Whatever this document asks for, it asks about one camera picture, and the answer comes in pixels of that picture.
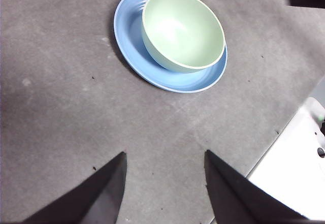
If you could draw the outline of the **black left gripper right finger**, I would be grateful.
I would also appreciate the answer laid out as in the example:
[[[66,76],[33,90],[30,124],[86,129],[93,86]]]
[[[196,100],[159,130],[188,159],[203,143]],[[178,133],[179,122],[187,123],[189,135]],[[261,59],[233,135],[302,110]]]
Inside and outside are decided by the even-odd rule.
[[[324,223],[308,219],[276,200],[211,150],[205,151],[204,169],[217,223]]]

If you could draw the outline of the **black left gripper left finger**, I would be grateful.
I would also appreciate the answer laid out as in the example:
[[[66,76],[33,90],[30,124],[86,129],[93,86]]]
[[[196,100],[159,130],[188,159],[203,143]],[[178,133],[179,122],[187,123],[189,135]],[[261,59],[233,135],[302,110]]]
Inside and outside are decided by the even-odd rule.
[[[125,182],[126,153],[121,152],[23,223],[116,223]]]

